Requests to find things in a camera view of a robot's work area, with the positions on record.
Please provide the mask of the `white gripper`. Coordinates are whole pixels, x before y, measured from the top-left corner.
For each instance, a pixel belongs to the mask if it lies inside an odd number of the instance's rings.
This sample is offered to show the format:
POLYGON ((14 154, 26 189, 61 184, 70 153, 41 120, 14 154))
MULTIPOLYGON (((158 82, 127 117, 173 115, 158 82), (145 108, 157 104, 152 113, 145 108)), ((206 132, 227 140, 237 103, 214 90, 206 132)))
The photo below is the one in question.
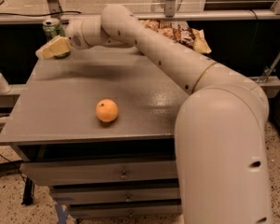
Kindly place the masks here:
POLYGON ((70 20, 65 28, 65 34, 68 38, 60 35, 53 37, 38 49, 35 55, 39 59, 48 59, 69 52, 71 45, 75 49, 90 49, 102 46, 109 39, 109 35, 102 28, 100 16, 70 20))

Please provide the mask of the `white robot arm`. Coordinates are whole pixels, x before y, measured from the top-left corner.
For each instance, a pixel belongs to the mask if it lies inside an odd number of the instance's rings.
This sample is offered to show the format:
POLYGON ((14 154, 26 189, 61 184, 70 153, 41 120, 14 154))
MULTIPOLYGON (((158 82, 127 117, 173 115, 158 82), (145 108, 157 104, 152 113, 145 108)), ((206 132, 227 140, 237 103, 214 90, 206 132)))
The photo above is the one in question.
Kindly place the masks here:
POLYGON ((185 224, 273 224, 265 150, 268 98, 255 81, 147 28, 122 5, 72 20, 36 55, 115 40, 139 49, 187 94, 175 121, 185 224))

